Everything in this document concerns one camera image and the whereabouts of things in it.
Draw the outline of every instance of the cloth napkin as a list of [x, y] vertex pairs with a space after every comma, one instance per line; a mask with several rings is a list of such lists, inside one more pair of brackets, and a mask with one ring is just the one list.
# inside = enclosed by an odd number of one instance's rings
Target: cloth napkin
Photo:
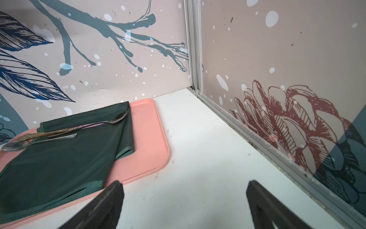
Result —
[[32, 145], [8, 163], [0, 173], [0, 224], [103, 189], [114, 160], [134, 152], [128, 102], [41, 123], [37, 132], [50, 132], [109, 121], [126, 110], [119, 123], [78, 130], [73, 139]]

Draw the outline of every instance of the blue leaf drawing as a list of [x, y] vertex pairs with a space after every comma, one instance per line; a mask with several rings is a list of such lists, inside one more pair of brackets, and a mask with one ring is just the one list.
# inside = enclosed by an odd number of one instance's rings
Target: blue leaf drawing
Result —
[[2, 50], [0, 50], [0, 86], [33, 99], [74, 102], [48, 75]]
[[36, 45], [50, 44], [35, 35], [11, 16], [0, 11], [0, 48], [19, 51]]

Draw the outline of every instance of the gold spoon handle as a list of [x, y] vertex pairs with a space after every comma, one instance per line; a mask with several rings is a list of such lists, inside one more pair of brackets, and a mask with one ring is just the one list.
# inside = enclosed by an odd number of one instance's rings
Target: gold spoon handle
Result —
[[85, 127], [89, 127], [89, 126], [92, 126], [92, 125], [95, 125], [95, 124], [100, 124], [100, 123], [106, 123], [106, 122], [107, 121], [90, 123], [90, 124], [86, 124], [86, 125], [81, 125], [81, 126], [76, 126], [76, 127], [71, 127], [71, 128], [65, 128], [65, 129], [62, 129], [62, 130], [55, 130], [55, 131], [52, 131], [52, 132], [41, 132], [41, 133], [25, 134], [25, 135], [19, 137], [18, 140], [29, 140], [29, 139], [34, 139], [34, 138], [39, 138], [39, 137], [44, 137], [44, 136], [50, 136], [50, 135], [54, 135], [54, 134], [64, 134], [65, 132], [69, 133], [71, 131], [83, 129]]

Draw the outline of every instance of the spoon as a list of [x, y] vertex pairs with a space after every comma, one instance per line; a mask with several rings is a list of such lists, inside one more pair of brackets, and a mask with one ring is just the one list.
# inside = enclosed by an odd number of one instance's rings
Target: spoon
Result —
[[33, 145], [33, 144], [37, 144], [37, 143], [42, 143], [42, 142], [46, 142], [46, 141], [57, 141], [57, 140], [64, 140], [64, 139], [72, 139], [75, 138], [76, 134], [71, 134], [71, 135], [67, 135], [67, 136], [63, 136], [63, 137], [57, 137], [57, 138], [52, 138], [52, 139], [46, 139], [46, 140], [42, 140], [42, 141], [34, 141], [34, 142], [28, 142], [28, 141], [24, 141], [24, 140], [20, 140], [20, 141], [12, 141], [9, 143], [6, 143], [5, 145], [3, 145], [3, 147], [1, 148], [2, 151], [5, 152], [15, 152], [15, 151], [19, 151], [21, 149], [26, 148], [27, 146]]
[[77, 131], [80, 129], [86, 129], [86, 128], [99, 126], [104, 123], [115, 124], [115, 123], [122, 121], [127, 116], [127, 114], [128, 114], [128, 111], [124, 111], [121, 114], [115, 116], [115, 118], [110, 121], [95, 122], [95, 123], [90, 123], [90, 124], [86, 124], [86, 125], [66, 128], [66, 129], [62, 129], [62, 130], [55, 130], [52, 132], [26, 134], [26, 135], [21, 136], [18, 140], [29, 140], [29, 139], [43, 137], [43, 136], [58, 137], [63, 134], [71, 133], [71, 132], [74, 132], [74, 131]]

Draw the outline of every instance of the plastic tray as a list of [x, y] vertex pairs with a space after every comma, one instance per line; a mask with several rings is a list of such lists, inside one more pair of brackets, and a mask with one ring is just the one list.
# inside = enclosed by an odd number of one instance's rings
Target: plastic tray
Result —
[[[125, 158], [115, 161], [105, 187], [113, 181], [128, 184], [142, 177], [156, 173], [165, 167], [169, 160], [169, 147], [161, 125], [158, 110], [153, 99], [143, 99], [130, 103], [132, 128], [134, 134], [135, 152]], [[19, 134], [11, 141], [15, 141], [26, 133], [35, 133], [36, 128]], [[4, 152], [0, 150], [0, 171], [21, 151]], [[17, 221], [0, 225], [0, 228], [17, 228], [34, 220], [53, 214], [64, 208], [93, 198], [98, 192], [84, 196], [56, 208], [38, 213]]]

